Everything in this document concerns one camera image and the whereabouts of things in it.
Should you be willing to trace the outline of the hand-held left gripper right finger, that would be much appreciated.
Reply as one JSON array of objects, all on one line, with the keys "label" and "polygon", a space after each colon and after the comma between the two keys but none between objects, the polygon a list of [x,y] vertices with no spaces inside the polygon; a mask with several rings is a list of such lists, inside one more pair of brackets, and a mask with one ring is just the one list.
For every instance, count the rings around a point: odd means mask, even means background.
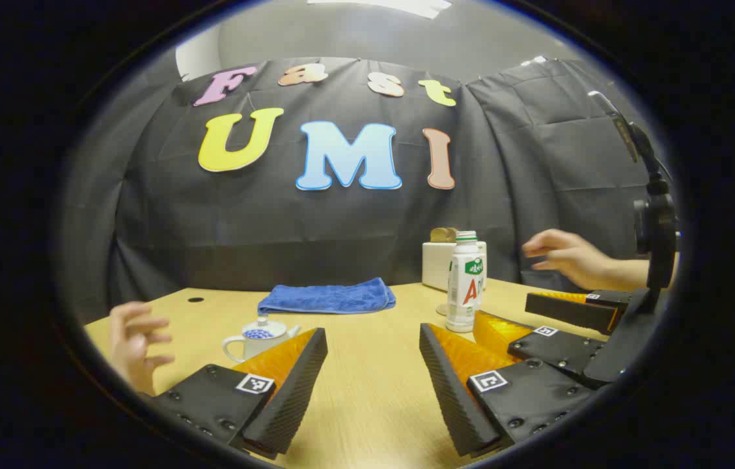
[{"label": "hand-held left gripper right finger", "polygon": [[419,349],[460,456],[482,456],[545,433],[594,395],[543,360],[501,357],[435,324],[421,324]]}]

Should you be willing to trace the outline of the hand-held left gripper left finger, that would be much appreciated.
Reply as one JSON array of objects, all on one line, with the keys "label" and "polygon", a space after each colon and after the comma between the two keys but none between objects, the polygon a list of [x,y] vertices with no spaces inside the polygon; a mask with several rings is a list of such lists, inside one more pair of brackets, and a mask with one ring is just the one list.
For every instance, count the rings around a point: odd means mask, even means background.
[{"label": "hand-held left gripper left finger", "polygon": [[288,451],[301,427],[327,351],[325,329],[312,328],[233,368],[204,365],[145,399],[189,433],[275,457]]}]

